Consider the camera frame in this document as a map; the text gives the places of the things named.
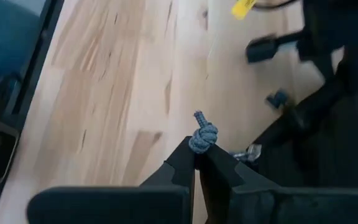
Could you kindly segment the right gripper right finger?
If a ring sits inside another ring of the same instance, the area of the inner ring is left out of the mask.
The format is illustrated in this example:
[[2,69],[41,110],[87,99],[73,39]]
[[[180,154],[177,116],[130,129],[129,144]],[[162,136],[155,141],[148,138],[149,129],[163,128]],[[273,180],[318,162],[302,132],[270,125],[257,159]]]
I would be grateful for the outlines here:
[[208,223],[358,223],[358,188],[282,187],[217,145],[197,160]]

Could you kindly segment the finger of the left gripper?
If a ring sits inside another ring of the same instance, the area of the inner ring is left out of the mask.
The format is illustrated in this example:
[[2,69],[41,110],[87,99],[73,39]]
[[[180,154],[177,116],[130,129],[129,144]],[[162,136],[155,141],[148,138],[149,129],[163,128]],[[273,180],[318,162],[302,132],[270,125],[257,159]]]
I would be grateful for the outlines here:
[[333,82],[336,79],[333,60],[330,55],[320,55],[314,59],[314,65],[321,73],[325,82]]

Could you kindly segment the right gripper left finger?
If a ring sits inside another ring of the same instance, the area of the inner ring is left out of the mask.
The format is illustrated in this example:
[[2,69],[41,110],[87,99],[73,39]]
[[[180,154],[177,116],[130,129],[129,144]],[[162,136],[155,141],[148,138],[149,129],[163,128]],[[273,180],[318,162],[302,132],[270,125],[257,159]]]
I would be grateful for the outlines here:
[[53,187],[33,196],[29,223],[191,223],[195,153],[186,137],[137,187]]

